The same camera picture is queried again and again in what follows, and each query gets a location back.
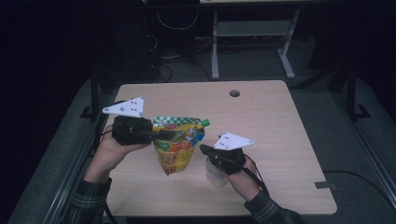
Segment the table grommet hole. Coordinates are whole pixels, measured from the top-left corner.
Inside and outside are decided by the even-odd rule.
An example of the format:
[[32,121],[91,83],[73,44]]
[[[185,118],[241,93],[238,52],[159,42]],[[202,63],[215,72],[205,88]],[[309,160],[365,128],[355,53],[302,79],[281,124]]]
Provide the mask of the table grommet hole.
[[230,95],[231,95],[232,97],[238,97],[238,96],[241,95],[241,92],[239,92],[239,91],[237,91],[237,90],[231,90],[231,91],[230,91]]

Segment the dark background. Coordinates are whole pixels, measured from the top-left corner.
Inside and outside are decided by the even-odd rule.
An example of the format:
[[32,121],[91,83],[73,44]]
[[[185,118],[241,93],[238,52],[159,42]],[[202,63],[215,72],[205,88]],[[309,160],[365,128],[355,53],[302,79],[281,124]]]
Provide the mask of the dark background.
[[[112,4],[130,6],[133,1]],[[155,71],[150,64],[157,59],[145,48],[144,34],[169,39],[180,35],[167,33],[155,22],[145,30],[140,15],[103,10],[106,7],[112,6],[61,0],[0,3],[1,223],[7,221],[81,85],[92,74],[99,76],[104,91],[121,83],[151,82]],[[317,38],[313,68],[353,59],[359,77],[396,120],[395,10],[391,0],[343,7],[334,14],[331,7],[303,9],[295,38]],[[175,46],[193,58],[191,37],[210,35],[208,22],[200,19]]]

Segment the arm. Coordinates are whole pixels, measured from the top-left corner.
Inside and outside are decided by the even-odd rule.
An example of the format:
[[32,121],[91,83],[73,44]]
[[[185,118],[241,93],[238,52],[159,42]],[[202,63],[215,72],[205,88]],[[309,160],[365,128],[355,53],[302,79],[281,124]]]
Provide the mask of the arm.
[[[106,132],[111,129],[111,125],[106,127]],[[147,146],[121,146],[111,133],[103,135],[83,180],[73,194],[72,202],[61,216],[60,223],[102,223],[111,186],[110,172],[128,153]]]
[[[247,157],[245,167],[256,174],[254,161]],[[262,192],[254,180],[242,170],[227,175],[233,189],[247,202],[244,204],[257,223],[271,224],[305,224],[296,212],[280,207],[269,196]]]

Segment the clear cup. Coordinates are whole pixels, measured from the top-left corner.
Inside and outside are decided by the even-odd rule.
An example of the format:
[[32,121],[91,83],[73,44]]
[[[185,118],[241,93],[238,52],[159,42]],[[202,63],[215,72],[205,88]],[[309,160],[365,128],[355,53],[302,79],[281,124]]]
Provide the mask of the clear cup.
[[228,183],[228,179],[219,172],[208,157],[206,158],[206,178],[216,187],[223,187]]

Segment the person's right hand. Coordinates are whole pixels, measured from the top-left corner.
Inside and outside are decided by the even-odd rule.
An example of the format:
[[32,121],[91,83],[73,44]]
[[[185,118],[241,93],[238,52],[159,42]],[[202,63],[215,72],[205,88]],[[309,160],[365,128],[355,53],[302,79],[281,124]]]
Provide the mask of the person's right hand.
[[[247,162],[245,163],[244,167],[247,167],[254,175],[257,174],[253,161],[248,157],[246,158]],[[243,170],[240,170],[238,173],[233,175],[225,176],[230,181],[233,189],[247,202],[250,202],[260,192],[259,185],[257,185],[256,182]]]
[[135,150],[149,146],[149,144],[138,144],[122,146],[112,137],[113,126],[106,127],[99,147],[84,175],[84,180],[91,183],[106,183],[110,172],[122,162],[125,156]]

